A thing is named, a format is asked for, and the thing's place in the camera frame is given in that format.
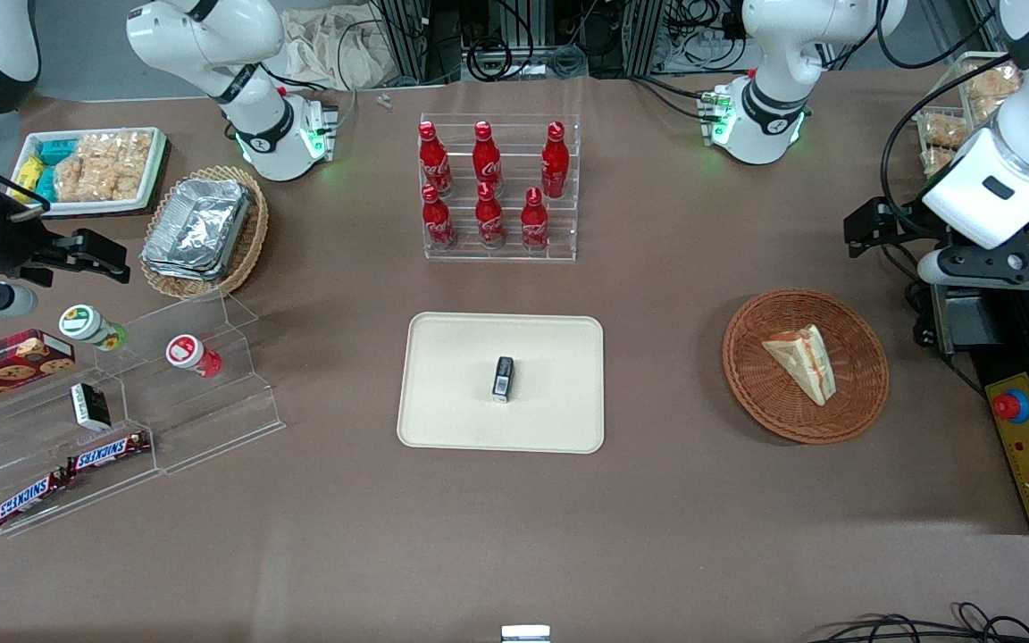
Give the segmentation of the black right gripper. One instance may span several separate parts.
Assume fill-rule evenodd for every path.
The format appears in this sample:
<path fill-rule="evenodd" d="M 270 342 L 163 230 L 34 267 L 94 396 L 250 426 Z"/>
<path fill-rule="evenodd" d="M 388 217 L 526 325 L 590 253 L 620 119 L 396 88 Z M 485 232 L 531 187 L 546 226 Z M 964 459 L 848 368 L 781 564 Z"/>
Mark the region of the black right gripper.
<path fill-rule="evenodd" d="M 126 251 L 113 252 L 113 241 L 93 230 L 56 235 L 41 222 L 41 206 L 25 206 L 13 198 L 0 198 L 0 277 L 24 280 L 40 288 L 54 285 L 54 270 L 34 263 L 34 256 L 48 249 L 62 260 L 60 269 L 101 274 L 119 284 L 130 284 Z"/>

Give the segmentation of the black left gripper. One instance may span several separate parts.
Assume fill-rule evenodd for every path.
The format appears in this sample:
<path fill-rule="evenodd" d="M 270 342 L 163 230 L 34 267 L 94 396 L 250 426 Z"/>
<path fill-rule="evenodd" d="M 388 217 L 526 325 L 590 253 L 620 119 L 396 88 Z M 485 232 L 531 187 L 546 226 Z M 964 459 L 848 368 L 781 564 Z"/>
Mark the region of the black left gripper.
<path fill-rule="evenodd" d="M 889 200 L 868 200 L 842 221 L 849 259 L 857 259 L 878 246 L 911 241 L 931 241 L 934 249 L 951 243 L 951 233 L 941 217 L 923 203 L 911 200 L 894 205 Z"/>

